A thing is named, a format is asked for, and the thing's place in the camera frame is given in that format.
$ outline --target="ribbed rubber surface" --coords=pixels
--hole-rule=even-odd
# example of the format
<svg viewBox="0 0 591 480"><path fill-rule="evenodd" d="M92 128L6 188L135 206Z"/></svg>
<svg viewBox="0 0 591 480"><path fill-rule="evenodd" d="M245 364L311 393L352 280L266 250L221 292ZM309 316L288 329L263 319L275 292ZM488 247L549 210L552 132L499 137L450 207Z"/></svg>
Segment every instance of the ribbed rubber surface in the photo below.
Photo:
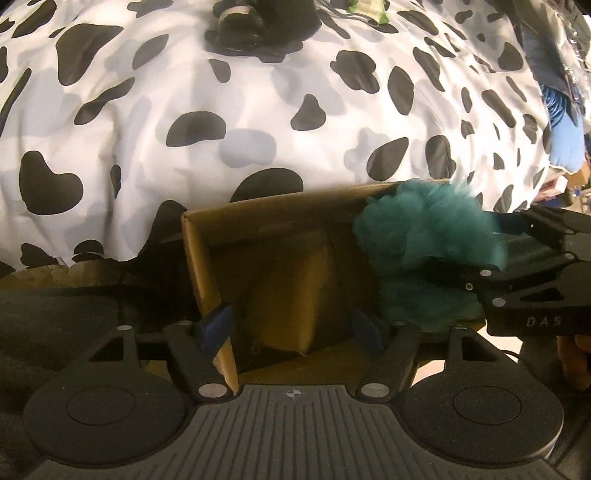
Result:
<svg viewBox="0 0 591 480"><path fill-rule="evenodd" d="M108 470L45 461L27 478L46 479L564 480L543 460L490 470L442 460L416 445L388 407L357 402L344 387L257 385L198 409L150 458Z"/></svg>

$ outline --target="round pad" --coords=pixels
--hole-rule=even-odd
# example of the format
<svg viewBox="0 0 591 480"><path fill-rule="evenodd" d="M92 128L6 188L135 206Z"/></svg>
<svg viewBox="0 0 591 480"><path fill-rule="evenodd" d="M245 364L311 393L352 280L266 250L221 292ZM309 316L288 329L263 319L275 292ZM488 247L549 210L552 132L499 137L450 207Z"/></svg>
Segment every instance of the round pad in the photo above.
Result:
<svg viewBox="0 0 591 480"><path fill-rule="evenodd" d="M78 423L101 426L127 418L134 407L134 396L123 388L90 387L75 393L66 411Z"/></svg>
<svg viewBox="0 0 591 480"><path fill-rule="evenodd" d="M562 406L542 384L494 362L467 362L406 392L402 416L429 450L474 466L543 458L562 429Z"/></svg>
<svg viewBox="0 0 591 480"><path fill-rule="evenodd" d="M481 425L503 425L516 418L521 402L516 395L498 387L464 388L453 397L460 417Z"/></svg>
<svg viewBox="0 0 591 480"><path fill-rule="evenodd" d="M38 390L24 422L35 445L70 465L121 465L164 447L185 402L174 385L136 368L86 364Z"/></svg>

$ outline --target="blue cloth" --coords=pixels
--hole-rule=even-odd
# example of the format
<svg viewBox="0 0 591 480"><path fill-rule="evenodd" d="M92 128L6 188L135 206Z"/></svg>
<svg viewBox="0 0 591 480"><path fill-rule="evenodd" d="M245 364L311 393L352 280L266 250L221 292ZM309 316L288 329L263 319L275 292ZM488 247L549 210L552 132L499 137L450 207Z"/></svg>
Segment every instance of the blue cloth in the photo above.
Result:
<svg viewBox="0 0 591 480"><path fill-rule="evenodd" d="M540 89L542 90L542 97L550 114L550 125L554 128L562 120L566 110L569 108L569 99L565 94L546 85L540 85Z"/></svg>
<svg viewBox="0 0 591 480"><path fill-rule="evenodd" d="M575 173L583 167L585 160L585 138L583 118L573 109L575 122L567 113L569 99L563 93L545 85L540 85L544 102L548 107L551 125L550 164Z"/></svg>

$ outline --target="green object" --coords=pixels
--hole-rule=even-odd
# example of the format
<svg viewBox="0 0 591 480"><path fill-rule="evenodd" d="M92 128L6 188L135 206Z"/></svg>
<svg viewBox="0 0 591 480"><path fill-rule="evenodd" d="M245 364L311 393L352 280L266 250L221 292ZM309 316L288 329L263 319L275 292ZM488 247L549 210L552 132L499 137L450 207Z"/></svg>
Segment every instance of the green object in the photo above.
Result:
<svg viewBox="0 0 591 480"><path fill-rule="evenodd" d="M428 282L420 268L427 257L506 265L506 246L491 217L467 190L410 180L394 196L368 199L353 224L359 246L380 279L381 310L390 322L404 320L427 332L483 316L468 291Z"/></svg>
<svg viewBox="0 0 591 480"><path fill-rule="evenodd" d="M384 0L353 0L349 13L367 15L379 24L388 23Z"/></svg>

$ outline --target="cow print bedsheet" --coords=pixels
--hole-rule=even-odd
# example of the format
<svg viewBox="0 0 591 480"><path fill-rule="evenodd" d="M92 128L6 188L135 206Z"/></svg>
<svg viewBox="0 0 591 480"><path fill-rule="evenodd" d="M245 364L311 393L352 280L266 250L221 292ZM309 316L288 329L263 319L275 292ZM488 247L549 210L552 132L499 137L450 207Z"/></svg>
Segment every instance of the cow print bedsheet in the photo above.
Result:
<svg viewBox="0 0 591 480"><path fill-rule="evenodd" d="M485 0L387 5L375 28L319 7L311 40L248 58L208 52L212 0L11 8L0 276L125 261L186 209L277 193L450 178L485 209L527 207L550 128L508 18Z"/></svg>

